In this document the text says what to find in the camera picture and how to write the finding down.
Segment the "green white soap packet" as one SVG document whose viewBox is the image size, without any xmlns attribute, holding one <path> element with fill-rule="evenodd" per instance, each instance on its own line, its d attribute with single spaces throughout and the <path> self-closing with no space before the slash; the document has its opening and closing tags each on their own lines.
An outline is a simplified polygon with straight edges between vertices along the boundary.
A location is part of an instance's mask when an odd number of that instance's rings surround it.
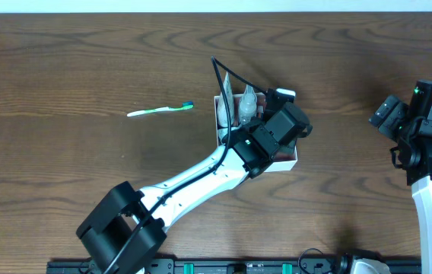
<svg viewBox="0 0 432 274">
<path fill-rule="evenodd" d="M 218 130 L 218 144 L 219 145 L 223 145 L 227 143 L 227 137 L 229 132 L 233 132 L 233 131 L 237 131 L 239 129 L 239 127 L 231 127 L 230 129 L 226 128 L 221 128 Z"/>
</svg>

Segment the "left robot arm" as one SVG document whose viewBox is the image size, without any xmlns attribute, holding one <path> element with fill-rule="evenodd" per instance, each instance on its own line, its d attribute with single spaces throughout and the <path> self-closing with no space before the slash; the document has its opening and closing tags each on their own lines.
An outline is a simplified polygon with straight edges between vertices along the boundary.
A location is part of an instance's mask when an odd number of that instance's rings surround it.
<svg viewBox="0 0 432 274">
<path fill-rule="evenodd" d="M 270 119 L 232 131 L 226 144 L 169 180 L 139 190 L 128 182 L 113 187 L 76 235 L 101 272 L 137 273 L 180 218 L 212 196 L 259 176 L 281 148 L 311 130 L 307 115 L 287 102 Z"/>
</svg>

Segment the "green white toothbrush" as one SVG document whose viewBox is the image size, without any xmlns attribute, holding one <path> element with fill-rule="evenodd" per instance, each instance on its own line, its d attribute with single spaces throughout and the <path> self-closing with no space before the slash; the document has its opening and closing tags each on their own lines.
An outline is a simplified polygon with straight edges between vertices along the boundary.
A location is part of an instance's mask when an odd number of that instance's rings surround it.
<svg viewBox="0 0 432 274">
<path fill-rule="evenodd" d="M 141 116 L 149 113 L 159 113 L 159 112 L 176 112 L 182 110 L 190 110 L 194 107 L 194 103 L 192 101 L 188 101 L 183 103 L 181 107 L 159 107 L 150 110 L 137 110 L 131 113 L 127 113 L 127 117 Z"/>
</svg>

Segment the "blue hand soap pump bottle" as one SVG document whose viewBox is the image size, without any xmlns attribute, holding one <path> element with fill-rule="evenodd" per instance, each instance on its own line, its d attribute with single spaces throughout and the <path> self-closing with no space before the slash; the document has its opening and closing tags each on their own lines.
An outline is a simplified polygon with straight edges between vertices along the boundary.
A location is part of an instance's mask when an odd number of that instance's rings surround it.
<svg viewBox="0 0 432 274">
<path fill-rule="evenodd" d="M 257 111 L 257 96 L 252 86 L 247 85 L 246 89 L 240 98 L 238 106 L 238 119 L 241 125 L 245 125 L 251 121 Z"/>
</svg>

